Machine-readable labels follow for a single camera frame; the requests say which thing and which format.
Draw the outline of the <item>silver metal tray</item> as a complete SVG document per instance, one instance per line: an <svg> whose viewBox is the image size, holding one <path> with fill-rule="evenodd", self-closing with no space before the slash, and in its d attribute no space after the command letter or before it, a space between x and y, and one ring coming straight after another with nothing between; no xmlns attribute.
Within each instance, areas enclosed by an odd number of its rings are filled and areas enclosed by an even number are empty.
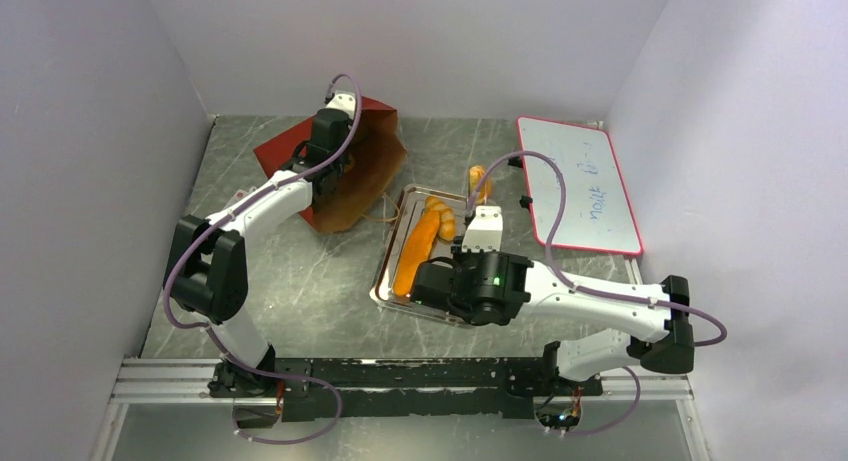
<svg viewBox="0 0 848 461"><path fill-rule="evenodd" d="M451 242L441 239L436 234L428 238L430 241L428 247L423 244L425 237L419 232L424 224L420 219L427 211L427 201L430 198L441 201L453 211L455 231L458 236L465 232L464 215L467 208L465 196L420 184L409 184L404 187L397 200L398 217L389 228L370 290L370 298L382 311L393 310L430 321L463 326L465 322L459 316L452 314L446 304L430 307L420 298L415 297L411 290L406 290L403 296L395 293L397 276L411 273L409 269L411 259L422 261L424 254L427 254L430 259L452 255Z"/></svg>

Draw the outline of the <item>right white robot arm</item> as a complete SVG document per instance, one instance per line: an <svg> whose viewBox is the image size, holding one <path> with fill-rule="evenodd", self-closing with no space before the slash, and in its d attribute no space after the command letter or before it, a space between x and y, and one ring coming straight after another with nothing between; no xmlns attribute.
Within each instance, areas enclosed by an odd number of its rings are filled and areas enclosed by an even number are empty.
<svg viewBox="0 0 848 461"><path fill-rule="evenodd" d="M599 326L598 333L558 344L556 358L541 366L540 383L553 395L623 366L671 375L694 367L689 285L680 276L653 285L575 276L565 284L553 269L524 256L460 253L421 263L408 298L470 326L506 326L530 314Z"/></svg>

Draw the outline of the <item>orange fake croissant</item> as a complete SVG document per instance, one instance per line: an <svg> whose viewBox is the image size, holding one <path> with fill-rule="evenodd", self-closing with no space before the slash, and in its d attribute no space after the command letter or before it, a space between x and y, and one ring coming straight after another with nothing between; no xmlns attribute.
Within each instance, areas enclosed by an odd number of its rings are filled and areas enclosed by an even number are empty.
<svg viewBox="0 0 848 461"><path fill-rule="evenodd" d="M456 236L456 218L453 209L441 198L428 196L426 210L434 211L439 216L438 237L446 242L452 242Z"/></svg>

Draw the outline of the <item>long orange fake baguette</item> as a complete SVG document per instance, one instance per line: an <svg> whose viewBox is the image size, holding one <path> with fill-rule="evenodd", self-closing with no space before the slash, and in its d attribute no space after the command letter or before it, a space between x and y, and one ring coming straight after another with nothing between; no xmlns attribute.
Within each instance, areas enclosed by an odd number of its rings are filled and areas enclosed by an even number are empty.
<svg viewBox="0 0 848 461"><path fill-rule="evenodd" d="M397 264L392 285L396 296L407 296L421 263L429 259L430 251L438 234L440 221L434 211L426 211L409 234Z"/></svg>

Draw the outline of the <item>red paper bag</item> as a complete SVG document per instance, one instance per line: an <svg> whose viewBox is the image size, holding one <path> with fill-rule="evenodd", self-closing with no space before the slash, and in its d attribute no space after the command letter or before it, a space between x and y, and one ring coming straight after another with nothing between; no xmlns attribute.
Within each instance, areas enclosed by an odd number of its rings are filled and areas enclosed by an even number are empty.
<svg viewBox="0 0 848 461"><path fill-rule="evenodd" d="M318 233L345 231L376 202L399 172L407 151L397 136L398 113L372 98L363 99L362 118L344 158L343 173L331 179L331 193L300 216ZM313 134L311 117L254 149L266 176L283 167L300 149L308 150Z"/></svg>

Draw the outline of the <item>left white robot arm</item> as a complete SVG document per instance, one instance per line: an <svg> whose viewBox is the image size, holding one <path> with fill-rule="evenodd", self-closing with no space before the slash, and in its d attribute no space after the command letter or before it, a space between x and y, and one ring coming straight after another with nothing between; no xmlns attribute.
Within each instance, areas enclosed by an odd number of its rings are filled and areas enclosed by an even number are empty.
<svg viewBox="0 0 848 461"><path fill-rule="evenodd" d="M163 285L166 317L183 329L171 305L194 314L194 327L208 333L251 396L273 390L277 369L274 348L245 306L248 259L283 221L334 191L358 121L351 108L320 109L309 138L260 188L207 218L186 215L175 228Z"/></svg>

